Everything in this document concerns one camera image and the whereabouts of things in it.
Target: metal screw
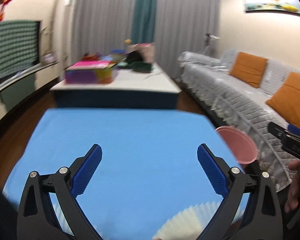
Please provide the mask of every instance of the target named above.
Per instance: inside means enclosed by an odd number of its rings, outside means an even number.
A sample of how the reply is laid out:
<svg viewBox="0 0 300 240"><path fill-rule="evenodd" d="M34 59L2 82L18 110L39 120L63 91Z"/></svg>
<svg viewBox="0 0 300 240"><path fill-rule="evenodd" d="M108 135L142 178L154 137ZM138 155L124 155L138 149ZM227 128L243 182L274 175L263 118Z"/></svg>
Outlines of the metal screw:
<svg viewBox="0 0 300 240"><path fill-rule="evenodd" d="M237 167L233 167L233 168L231 169L231 171L232 171L232 173L234 173L234 174L240 173L240 170L239 170Z"/></svg>
<svg viewBox="0 0 300 240"><path fill-rule="evenodd" d="M37 176L37 173L35 171L33 171L33 172L30 173L30 177L31 178L34 178L35 176Z"/></svg>
<svg viewBox="0 0 300 240"><path fill-rule="evenodd" d="M264 171L264 172L262 173L262 176L263 176L264 178L269 178L269 173L266 172L266 171Z"/></svg>
<svg viewBox="0 0 300 240"><path fill-rule="evenodd" d="M67 167L62 167L62 168L59 170L59 172L60 172L61 174L65 174L67 171L68 171L68 168L67 168Z"/></svg>

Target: blue gripper pad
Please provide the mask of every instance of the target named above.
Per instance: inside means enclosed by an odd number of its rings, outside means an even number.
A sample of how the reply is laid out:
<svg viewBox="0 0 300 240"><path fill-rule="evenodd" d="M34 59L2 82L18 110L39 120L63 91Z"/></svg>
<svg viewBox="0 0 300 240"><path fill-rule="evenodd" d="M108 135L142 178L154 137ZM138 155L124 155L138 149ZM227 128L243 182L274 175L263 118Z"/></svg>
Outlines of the blue gripper pad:
<svg viewBox="0 0 300 240"><path fill-rule="evenodd" d="M198 161L213 186L214 191L225 198L229 193L227 177L216 163L216 158L218 157L215 157L205 144L198 147L197 155Z"/></svg>
<svg viewBox="0 0 300 240"><path fill-rule="evenodd" d="M99 145L92 147L89 152L90 154L85 156L86 160L72 177L71 194L74 198L83 194L102 159L102 150Z"/></svg>

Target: plastic container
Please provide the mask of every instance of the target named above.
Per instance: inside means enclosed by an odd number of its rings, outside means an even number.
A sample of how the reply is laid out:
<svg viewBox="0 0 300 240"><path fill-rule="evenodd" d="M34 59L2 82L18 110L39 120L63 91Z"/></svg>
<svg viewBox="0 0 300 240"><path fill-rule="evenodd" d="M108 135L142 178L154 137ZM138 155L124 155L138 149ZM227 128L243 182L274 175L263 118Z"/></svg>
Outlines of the plastic container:
<svg viewBox="0 0 300 240"><path fill-rule="evenodd" d="M228 145L239 164L253 163L257 159L258 148L247 134L232 126L221 126L216 131Z"/></svg>
<svg viewBox="0 0 300 240"><path fill-rule="evenodd" d="M111 56L114 62L121 62L127 56L127 52L124 49L114 49L111 51Z"/></svg>
<svg viewBox="0 0 300 240"><path fill-rule="evenodd" d="M110 61L79 61L65 71L67 84L110 84L117 74Z"/></svg>

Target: orange cushion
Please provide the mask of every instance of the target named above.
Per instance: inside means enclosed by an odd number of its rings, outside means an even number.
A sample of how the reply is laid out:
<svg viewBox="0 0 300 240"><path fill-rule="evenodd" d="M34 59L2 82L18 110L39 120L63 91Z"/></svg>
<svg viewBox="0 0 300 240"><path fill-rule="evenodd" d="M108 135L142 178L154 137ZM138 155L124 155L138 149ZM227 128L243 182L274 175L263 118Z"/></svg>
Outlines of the orange cushion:
<svg viewBox="0 0 300 240"><path fill-rule="evenodd" d="M267 58L239 52L230 75L258 88L266 69Z"/></svg>
<svg viewBox="0 0 300 240"><path fill-rule="evenodd" d="M282 87L266 104L288 123L300 128L300 74L291 72Z"/></svg>

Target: teal curtain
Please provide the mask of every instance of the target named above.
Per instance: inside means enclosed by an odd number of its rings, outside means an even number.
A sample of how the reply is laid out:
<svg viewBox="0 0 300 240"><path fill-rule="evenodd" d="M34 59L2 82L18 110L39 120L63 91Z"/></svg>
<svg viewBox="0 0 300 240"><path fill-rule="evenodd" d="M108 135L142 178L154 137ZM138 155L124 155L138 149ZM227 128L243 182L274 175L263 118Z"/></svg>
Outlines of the teal curtain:
<svg viewBox="0 0 300 240"><path fill-rule="evenodd" d="M132 23L132 43L151 43L154 41L157 0L136 0Z"/></svg>

